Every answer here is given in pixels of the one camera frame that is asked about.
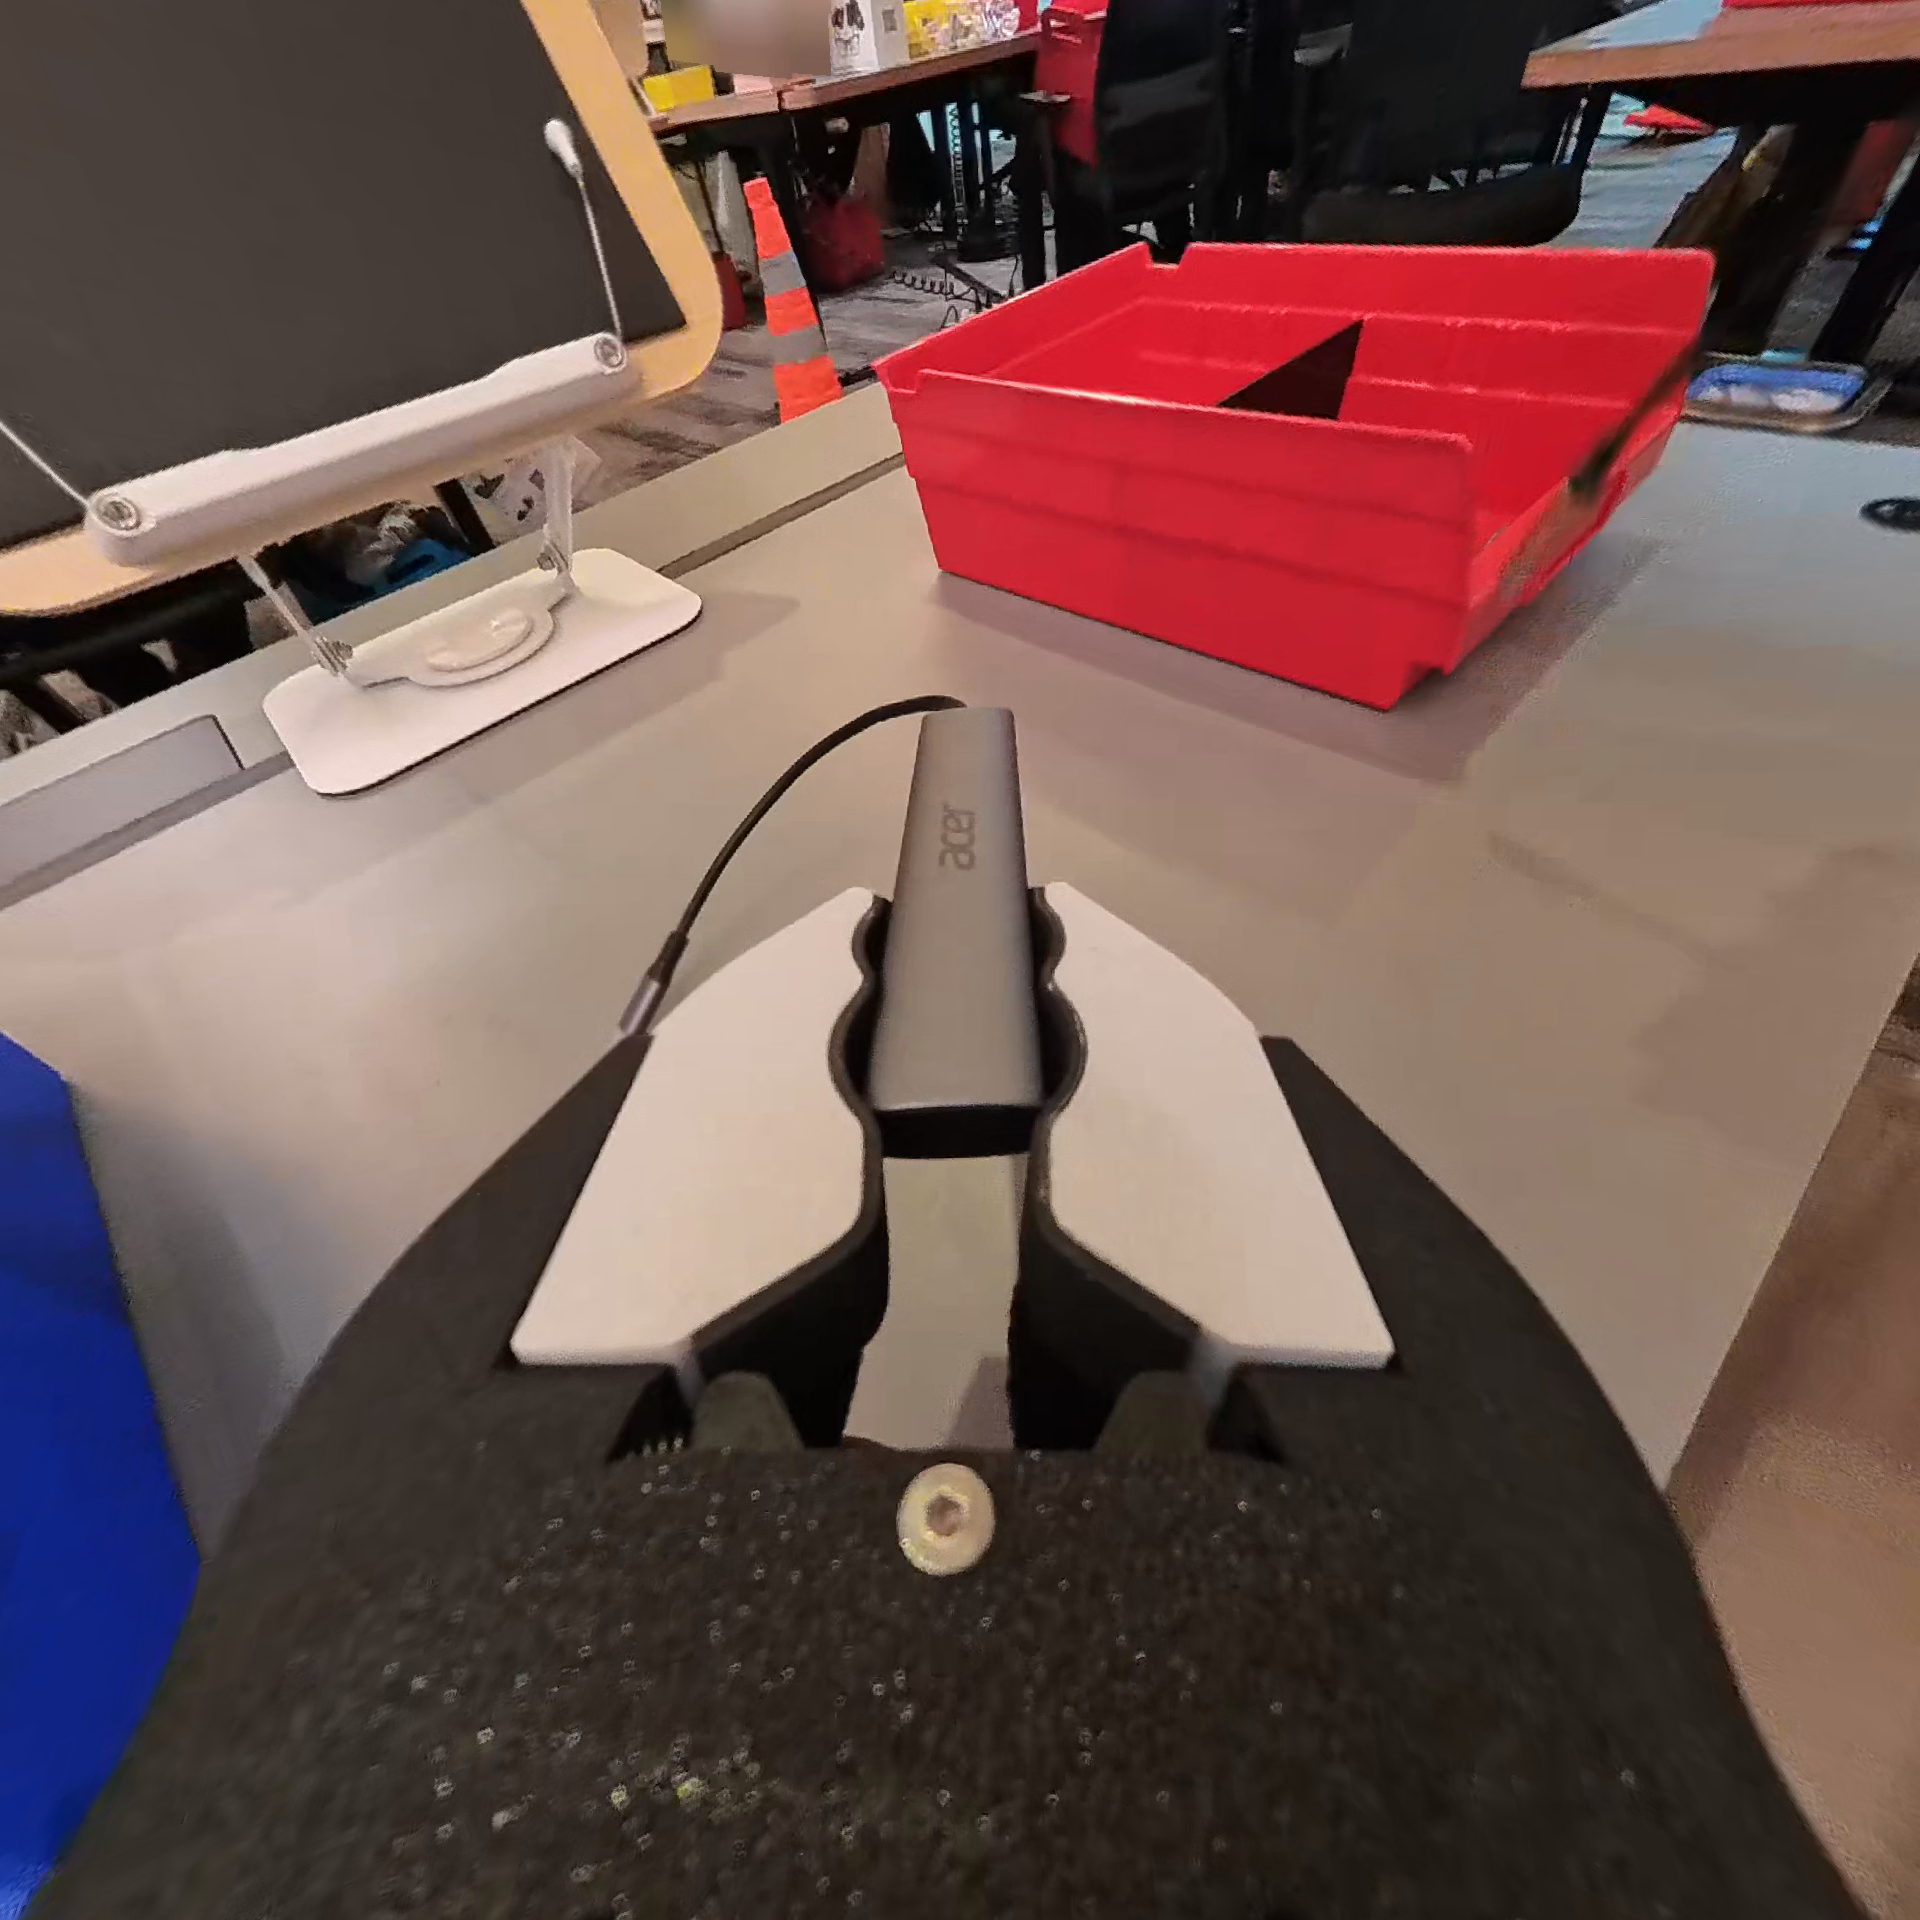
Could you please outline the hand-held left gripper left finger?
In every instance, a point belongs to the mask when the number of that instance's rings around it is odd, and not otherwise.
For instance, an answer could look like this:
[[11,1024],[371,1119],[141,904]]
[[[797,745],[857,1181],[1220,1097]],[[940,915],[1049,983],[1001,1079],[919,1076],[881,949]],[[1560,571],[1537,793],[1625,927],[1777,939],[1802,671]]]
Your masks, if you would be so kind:
[[649,1035],[509,1355],[853,1389],[889,1310],[867,1035],[884,900],[850,888],[709,974]]

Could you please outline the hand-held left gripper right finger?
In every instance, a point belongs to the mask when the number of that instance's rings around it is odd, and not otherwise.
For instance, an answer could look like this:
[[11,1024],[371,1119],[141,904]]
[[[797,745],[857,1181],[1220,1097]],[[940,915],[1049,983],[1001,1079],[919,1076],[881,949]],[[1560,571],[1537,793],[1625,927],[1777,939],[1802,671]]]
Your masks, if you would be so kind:
[[1395,1335],[1254,1019],[1071,884],[1036,915],[1058,1079],[1029,1149],[1007,1355],[1067,1389],[1381,1371]]

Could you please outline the grey USB hub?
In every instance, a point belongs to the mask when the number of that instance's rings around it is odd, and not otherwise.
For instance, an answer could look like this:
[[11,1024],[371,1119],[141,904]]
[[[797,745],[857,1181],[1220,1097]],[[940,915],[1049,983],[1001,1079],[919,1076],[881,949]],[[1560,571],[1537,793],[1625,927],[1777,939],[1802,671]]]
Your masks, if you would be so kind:
[[901,697],[814,739],[749,805],[624,1005],[645,1035],[690,935],[754,824],[850,739],[919,722],[866,1097],[896,1162],[1019,1158],[1043,1107],[1038,963],[1029,904],[1018,722],[947,692]]

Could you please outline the red storage bin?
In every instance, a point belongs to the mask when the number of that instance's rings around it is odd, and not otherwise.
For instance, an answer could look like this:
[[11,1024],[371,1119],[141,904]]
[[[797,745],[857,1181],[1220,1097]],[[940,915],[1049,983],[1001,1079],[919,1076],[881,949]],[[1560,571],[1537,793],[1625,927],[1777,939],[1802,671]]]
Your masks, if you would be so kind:
[[[944,571],[1364,710],[1659,467],[1696,251],[1143,247],[877,365]],[[1364,318],[1338,419],[1220,400]]]

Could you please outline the blue storage bin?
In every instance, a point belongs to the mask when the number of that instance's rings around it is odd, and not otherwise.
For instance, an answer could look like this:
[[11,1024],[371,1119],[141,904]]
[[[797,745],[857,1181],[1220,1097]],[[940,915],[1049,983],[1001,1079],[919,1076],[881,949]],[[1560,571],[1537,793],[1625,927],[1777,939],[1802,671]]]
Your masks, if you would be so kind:
[[5,1915],[122,1766],[193,1584],[74,1093],[5,1041]]

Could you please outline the grey desk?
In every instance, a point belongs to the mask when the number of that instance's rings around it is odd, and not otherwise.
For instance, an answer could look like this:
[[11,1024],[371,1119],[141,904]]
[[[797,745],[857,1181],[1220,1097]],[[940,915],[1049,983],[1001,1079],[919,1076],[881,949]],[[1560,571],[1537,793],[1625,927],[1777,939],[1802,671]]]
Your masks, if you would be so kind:
[[609,1046],[749,804],[857,710],[1018,717],[1029,871],[1295,1041],[1552,1310],[1654,1475],[1915,957],[1915,443],[1682,425],[1451,676],[1371,711],[940,571],[857,390],[603,500],[702,619],[357,797],[244,661],[240,771],[5,888],[202,1551],[331,1335]]

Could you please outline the white folding stand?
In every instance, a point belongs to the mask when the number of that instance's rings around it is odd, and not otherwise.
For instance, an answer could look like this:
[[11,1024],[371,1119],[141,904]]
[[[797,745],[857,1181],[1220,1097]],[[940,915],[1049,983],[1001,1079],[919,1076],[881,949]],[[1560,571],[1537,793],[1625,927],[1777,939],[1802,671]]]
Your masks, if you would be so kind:
[[[141,373],[128,348],[82,342],[78,377],[5,348],[5,443],[74,517],[108,583],[240,565],[310,666],[263,697],[298,780],[361,793],[446,749],[680,636],[702,599],[658,571],[571,553],[581,425],[671,395],[712,360],[698,318],[698,231],[658,145],[638,133],[642,207],[596,187],[567,121],[502,148],[515,207],[483,238],[388,238],[387,269],[298,292],[293,318],[191,318]],[[293,532],[442,484],[496,454],[537,454],[541,553],[366,643],[340,643],[267,583],[259,553]]]

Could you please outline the orange traffic cone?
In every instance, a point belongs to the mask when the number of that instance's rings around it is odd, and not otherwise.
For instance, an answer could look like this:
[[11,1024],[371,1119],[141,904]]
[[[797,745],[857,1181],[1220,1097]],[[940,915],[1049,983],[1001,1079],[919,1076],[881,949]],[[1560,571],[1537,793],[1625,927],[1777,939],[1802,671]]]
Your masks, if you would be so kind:
[[758,174],[749,178],[744,204],[771,335],[773,406],[788,425],[840,400],[840,377],[771,182]]

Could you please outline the silver metal tray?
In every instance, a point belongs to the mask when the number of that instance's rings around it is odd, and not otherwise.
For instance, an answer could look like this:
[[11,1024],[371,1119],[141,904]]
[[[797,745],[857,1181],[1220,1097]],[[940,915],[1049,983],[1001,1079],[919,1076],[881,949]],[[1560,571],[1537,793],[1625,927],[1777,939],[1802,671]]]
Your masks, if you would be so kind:
[[1682,416],[1726,430],[1839,436],[1876,413],[1894,377],[1796,356],[1708,356],[1691,373]]

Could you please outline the black office chair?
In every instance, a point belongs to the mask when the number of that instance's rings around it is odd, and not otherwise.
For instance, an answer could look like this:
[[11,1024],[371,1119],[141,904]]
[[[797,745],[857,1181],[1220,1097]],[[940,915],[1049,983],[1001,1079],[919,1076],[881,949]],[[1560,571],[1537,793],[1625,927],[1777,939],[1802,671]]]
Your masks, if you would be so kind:
[[1568,3],[1105,3],[1099,231],[1199,243],[1545,247],[1604,105],[1529,94]]

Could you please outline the long wooden table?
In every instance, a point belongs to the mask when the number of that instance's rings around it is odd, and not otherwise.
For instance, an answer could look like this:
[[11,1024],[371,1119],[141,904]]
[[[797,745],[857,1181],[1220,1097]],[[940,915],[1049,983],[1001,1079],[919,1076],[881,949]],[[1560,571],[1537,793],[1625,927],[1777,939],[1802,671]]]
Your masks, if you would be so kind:
[[963,105],[967,96],[984,101],[989,116],[1018,121],[1025,94],[1031,94],[1036,49],[1043,44],[1038,22],[929,53],[884,70],[837,75],[837,78],[773,78],[758,88],[733,88],[709,101],[690,101],[664,112],[649,112],[649,133],[658,142],[680,142],[692,157],[705,152],[749,152],[758,174],[773,187],[781,210],[796,207],[797,187],[797,129],[814,121],[840,116],[853,129],[884,126],[896,112],[933,112]]

